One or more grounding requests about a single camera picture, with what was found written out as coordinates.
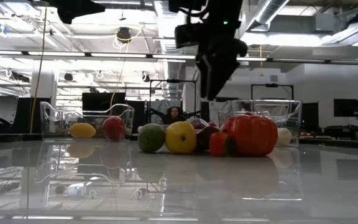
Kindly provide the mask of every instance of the ceiling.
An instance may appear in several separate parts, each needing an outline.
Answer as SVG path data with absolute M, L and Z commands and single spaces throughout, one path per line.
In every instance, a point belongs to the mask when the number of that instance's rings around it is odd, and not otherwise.
M 63 24 L 58 18 L 57 9 L 48 7 L 46 13 L 45 28 L 45 51 L 51 52 L 109 52 L 109 53 L 137 53 L 137 54 L 163 54 L 161 39 L 172 38 L 162 35 L 161 26 L 156 13 L 150 10 L 151 1 L 146 1 L 147 9 L 135 9 L 137 2 L 131 1 L 105 1 L 106 12 L 77 17 L 71 25 Z M 244 0 L 244 5 L 257 6 L 257 1 Z M 302 16 L 311 16 L 316 13 L 316 7 L 330 6 L 330 9 L 349 10 L 358 7 L 358 0 L 329 1 L 292 0 L 284 7 L 281 15 L 298 15 L 304 11 Z M 44 33 L 45 7 L 41 2 L 35 1 L 30 5 L 27 1 L 0 1 L 0 50 L 36 51 L 42 50 Z M 116 39 L 116 32 L 120 27 L 130 28 L 132 37 L 129 43 L 121 43 Z M 177 51 L 176 54 L 195 55 L 196 47 L 187 47 Z M 358 57 L 358 47 L 290 47 L 286 45 L 277 46 L 270 44 L 250 45 L 249 55 L 253 57 L 288 57 L 288 58 L 346 58 Z M 0 57 L 0 84 L 26 84 L 21 81 L 12 80 L 10 72 L 17 72 L 31 79 L 33 73 L 33 59 L 29 58 L 1 58 Z M 55 65 L 60 69 L 59 85 L 94 85 L 101 91 L 113 91 L 104 86 L 117 85 L 135 87 L 149 87 L 148 83 L 142 81 L 142 74 L 150 75 L 150 78 L 166 79 L 167 73 L 176 74 L 180 77 L 179 70 L 167 71 L 167 61 L 131 61 L 131 60 L 55 60 Z M 286 72 L 296 64 L 264 63 L 264 67 L 281 68 Z M 248 68 L 260 67 L 259 62 L 250 62 Z M 78 81 L 68 82 L 64 79 L 66 73 L 80 74 L 86 78 Z M 169 91 L 162 91 L 163 86 L 158 86 L 154 98 L 169 98 Z M 58 95 L 80 96 L 89 88 L 59 88 Z M 0 93 L 28 95 L 29 87 L 1 88 Z M 148 96 L 148 90 L 127 91 L 127 95 L 133 99 L 139 97 L 144 100 Z

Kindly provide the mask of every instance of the red apple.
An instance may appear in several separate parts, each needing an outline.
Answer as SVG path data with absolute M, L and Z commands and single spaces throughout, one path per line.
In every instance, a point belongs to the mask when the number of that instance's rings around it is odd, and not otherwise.
M 124 125 L 122 119 L 117 116 L 112 116 L 106 119 L 102 125 L 103 134 L 106 138 L 119 142 L 125 138 Z

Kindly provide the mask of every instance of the tomato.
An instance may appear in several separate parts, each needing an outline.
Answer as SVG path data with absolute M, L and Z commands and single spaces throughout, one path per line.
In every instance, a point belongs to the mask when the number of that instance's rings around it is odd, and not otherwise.
M 233 117 L 230 117 L 227 119 L 227 121 L 223 124 L 222 128 L 221 128 L 221 131 L 223 132 L 228 132 L 231 127 L 233 126 L 234 124 L 234 121 L 236 120 L 237 116 L 233 116 Z
M 226 132 L 234 142 L 240 156 L 266 156 L 278 139 L 277 127 L 268 117 L 242 115 L 228 119 Z

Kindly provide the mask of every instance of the monitor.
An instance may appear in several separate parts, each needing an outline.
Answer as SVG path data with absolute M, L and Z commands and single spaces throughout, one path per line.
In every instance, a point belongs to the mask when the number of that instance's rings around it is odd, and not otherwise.
M 307 132 L 319 131 L 319 111 L 318 103 L 302 104 L 302 128 Z
M 334 117 L 358 118 L 358 100 L 334 99 Z

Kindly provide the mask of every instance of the computer screen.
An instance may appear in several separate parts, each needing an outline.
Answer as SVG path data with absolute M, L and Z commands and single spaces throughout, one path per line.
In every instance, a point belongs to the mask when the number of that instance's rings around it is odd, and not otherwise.
M 334 99 L 334 117 L 358 118 L 358 100 Z

